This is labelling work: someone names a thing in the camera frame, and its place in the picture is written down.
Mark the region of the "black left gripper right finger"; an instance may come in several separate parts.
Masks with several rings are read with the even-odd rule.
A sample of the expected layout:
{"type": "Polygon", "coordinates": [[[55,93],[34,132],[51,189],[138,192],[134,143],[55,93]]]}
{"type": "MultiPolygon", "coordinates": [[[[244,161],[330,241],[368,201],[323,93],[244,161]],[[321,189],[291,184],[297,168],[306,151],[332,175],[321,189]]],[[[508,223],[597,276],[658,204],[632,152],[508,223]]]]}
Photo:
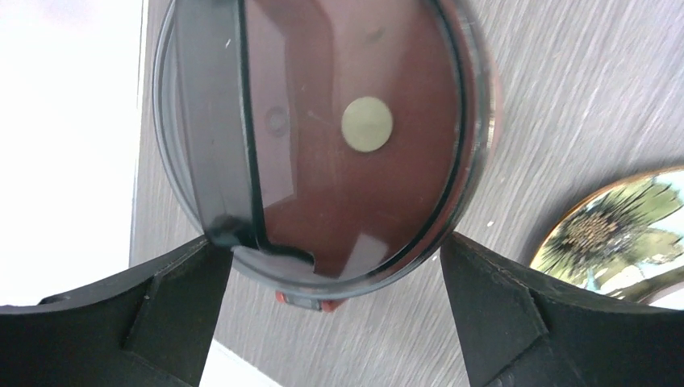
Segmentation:
{"type": "Polygon", "coordinates": [[[609,298],[452,234],[440,250],[472,386],[680,386],[683,313],[609,298]]]}

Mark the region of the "light green ceramic plate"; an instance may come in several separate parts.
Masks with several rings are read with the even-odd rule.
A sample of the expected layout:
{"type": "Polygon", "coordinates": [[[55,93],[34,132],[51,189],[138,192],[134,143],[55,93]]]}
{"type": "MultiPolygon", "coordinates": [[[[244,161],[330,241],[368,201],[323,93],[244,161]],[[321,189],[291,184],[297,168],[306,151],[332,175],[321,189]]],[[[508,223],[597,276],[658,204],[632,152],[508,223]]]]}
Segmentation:
{"type": "MultiPolygon", "coordinates": [[[[530,266],[608,297],[654,277],[683,281],[683,167],[636,174],[592,193],[548,233],[530,266]]],[[[683,289],[649,306],[681,310],[683,289]]]]}

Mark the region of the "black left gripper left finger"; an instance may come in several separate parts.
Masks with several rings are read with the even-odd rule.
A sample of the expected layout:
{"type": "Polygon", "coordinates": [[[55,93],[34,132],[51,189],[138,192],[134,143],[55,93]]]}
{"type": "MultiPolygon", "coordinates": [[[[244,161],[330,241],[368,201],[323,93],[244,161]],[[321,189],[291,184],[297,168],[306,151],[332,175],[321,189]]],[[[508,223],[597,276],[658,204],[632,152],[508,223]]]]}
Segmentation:
{"type": "Polygon", "coordinates": [[[199,385],[232,261],[200,237],[37,305],[3,306],[2,385],[199,385]]]}

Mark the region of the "red lunch box lid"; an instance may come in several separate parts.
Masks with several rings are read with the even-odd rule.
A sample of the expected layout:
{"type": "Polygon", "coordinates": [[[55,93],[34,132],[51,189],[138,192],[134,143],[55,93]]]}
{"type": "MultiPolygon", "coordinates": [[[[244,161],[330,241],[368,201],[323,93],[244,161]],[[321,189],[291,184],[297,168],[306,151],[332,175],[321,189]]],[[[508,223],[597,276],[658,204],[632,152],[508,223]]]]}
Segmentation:
{"type": "Polygon", "coordinates": [[[300,281],[364,275],[427,224],[453,169],[460,97],[426,1],[249,1],[268,258],[300,281]]]}

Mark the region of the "red lunch box with food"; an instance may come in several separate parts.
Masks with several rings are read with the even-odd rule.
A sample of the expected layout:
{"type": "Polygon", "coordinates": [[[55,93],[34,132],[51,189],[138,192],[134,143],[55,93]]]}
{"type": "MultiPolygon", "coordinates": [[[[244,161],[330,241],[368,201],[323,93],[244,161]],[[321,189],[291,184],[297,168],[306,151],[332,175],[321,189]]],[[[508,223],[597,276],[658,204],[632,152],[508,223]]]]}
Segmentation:
{"type": "MultiPolygon", "coordinates": [[[[490,158],[495,154],[495,149],[501,136],[500,123],[502,119],[503,93],[500,76],[496,61],[492,55],[487,56],[487,64],[489,68],[487,90],[489,92],[489,108],[491,109],[491,112],[487,115],[486,137],[480,141],[480,147],[473,155],[472,164],[469,168],[467,180],[464,183],[459,198],[457,210],[450,219],[450,223],[445,228],[444,236],[440,237],[438,243],[431,246],[425,254],[419,256],[413,263],[395,273],[394,276],[389,278],[388,282],[380,285],[381,288],[395,283],[412,270],[418,268],[425,261],[430,260],[439,251],[439,244],[443,243],[446,240],[446,237],[454,232],[456,225],[462,220],[465,212],[472,206],[473,197],[479,188],[490,158]]],[[[295,306],[304,310],[314,310],[321,313],[332,313],[347,301],[345,298],[332,300],[302,298],[280,291],[277,291],[274,296],[279,304],[295,306]]]]}

